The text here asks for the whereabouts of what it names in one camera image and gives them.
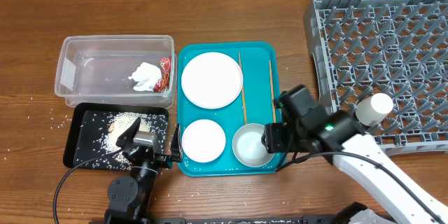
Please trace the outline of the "pink bowl with rice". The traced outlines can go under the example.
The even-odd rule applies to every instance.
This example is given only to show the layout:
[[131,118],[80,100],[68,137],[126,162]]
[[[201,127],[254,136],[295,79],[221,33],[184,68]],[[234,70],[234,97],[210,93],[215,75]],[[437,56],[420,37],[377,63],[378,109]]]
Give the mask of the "pink bowl with rice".
[[201,119],[186,127],[181,145],[188,158],[195,162],[208,163],[217,159],[224,151],[226,136],[217,122]]

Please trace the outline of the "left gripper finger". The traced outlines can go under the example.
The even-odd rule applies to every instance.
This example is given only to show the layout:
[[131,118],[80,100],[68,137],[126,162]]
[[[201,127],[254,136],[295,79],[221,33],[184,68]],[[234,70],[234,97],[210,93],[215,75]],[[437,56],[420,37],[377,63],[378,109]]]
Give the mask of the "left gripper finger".
[[126,129],[118,138],[116,141],[116,146],[119,148],[124,148],[128,142],[133,142],[133,138],[136,136],[137,132],[139,131],[141,124],[141,118],[138,117],[132,125]]
[[182,162],[183,161],[183,151],[181,145],[181,126],[179,123],[176,124],[176,129],[174,131],[173,138],[171,140],[170,146],[171,154],[169,159],[172,162]]

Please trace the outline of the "white paper cup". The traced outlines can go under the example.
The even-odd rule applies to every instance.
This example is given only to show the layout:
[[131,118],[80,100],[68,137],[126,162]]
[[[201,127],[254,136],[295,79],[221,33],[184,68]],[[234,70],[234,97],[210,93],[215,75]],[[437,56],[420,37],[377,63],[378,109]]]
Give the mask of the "white paper cup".
[[377,93],[361,101],[354,115],[362,125],[372,127],[385,119],[392,110],[392,98],[387,94]]

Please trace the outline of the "grey-white bowl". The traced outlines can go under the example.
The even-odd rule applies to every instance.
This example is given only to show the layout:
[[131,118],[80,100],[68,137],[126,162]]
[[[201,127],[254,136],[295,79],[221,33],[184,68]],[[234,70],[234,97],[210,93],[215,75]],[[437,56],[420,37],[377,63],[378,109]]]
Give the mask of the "grey-white bowl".
[[274,157],[268,153],[261,139],[265,127],[251,123],[240,127],[233,136],[232,151],[240,163],[247,167],[262,167]]

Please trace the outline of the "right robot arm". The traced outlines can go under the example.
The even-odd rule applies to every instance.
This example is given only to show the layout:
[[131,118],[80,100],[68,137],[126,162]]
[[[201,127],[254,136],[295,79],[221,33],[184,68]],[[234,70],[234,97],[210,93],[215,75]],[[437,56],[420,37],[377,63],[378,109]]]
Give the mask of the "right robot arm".
[[272,103],[282,119],[265,125],[261,142],[268,153],[293,154],[281,160],[277,171],[324,157],[368,191],[395,222],[447,222],[447,206],[406,175],[348,113],[328,114],[303,85]]

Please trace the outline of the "wooden chopstick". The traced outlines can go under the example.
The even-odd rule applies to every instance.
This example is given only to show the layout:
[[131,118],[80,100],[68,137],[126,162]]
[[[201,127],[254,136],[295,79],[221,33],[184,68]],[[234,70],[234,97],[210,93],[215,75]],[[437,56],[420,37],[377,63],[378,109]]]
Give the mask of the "wooden chopstick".
[[245,99],[245,91],[244,91],[244,75],[243,75],[243,69],[242,69],[242,57],[241,53],[238,52],[238,63],[239,68],[241,70],[241,99],[242,99],[242,108],[243,108],[243,115],[244,115],[244,125],[248,124],[247,120],[247,112],[246,112],[246,99]]
[[271,92],[272,118],[273,118],[273,123],[276,123],[277,115],[276,115],[276,107],[274,104],[274,81],[273,81],[271,60],[269,60],[269,84],[270,84],[270,92]]

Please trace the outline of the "white tissue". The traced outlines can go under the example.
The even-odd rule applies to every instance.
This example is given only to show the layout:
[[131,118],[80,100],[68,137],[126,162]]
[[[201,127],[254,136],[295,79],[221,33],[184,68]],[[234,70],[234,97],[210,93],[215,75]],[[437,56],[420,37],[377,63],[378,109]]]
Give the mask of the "white tissue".
[[136,82],[133,89],[138,92],[143,91],[154,91],[154,88],[158,81],[162,77],[161,70],[147,62],[142,62],[140,66],[137,67],[136,71],[132,73],[128,78]]

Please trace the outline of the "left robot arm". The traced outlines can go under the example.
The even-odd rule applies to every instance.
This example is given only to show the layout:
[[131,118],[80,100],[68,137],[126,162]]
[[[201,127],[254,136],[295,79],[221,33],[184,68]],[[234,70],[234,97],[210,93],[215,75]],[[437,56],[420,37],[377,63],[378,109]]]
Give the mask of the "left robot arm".
[[167,155],[158,150],[158,136],[141,131],[140,124],[141,119],[137,118],[116,142],[130,163],[130,172],[115,178],[108,187],[105,223],[157,223],[147,210],[155,180],[161,169],[170,169],[175,162],[183,161],[179,136],[172,139],[171,153]]

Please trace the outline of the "red snack wrapper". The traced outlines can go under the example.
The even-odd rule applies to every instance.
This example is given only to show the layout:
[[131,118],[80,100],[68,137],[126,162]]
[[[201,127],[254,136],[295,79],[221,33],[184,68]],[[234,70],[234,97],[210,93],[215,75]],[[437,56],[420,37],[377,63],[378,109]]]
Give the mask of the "red snack wrapper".
[[160,60],[160,67],[162,72],[162,77],[157,81],[155,84],[153,91],[154,92],[164,92],[165,89],[169,85],[169,79],[170,79],[170,71],[172,67],[172,58],[171,57],[164,57]]

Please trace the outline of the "white round plate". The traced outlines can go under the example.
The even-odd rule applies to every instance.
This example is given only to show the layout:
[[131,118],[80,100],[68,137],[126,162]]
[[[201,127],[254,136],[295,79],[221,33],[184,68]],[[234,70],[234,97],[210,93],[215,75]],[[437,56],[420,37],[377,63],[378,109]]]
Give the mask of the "white round plate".
[[238,98],[244,77],[238,63],[221,52],[205,52],[183,69],[181,89],[194,105],[203,109],[221,109]]

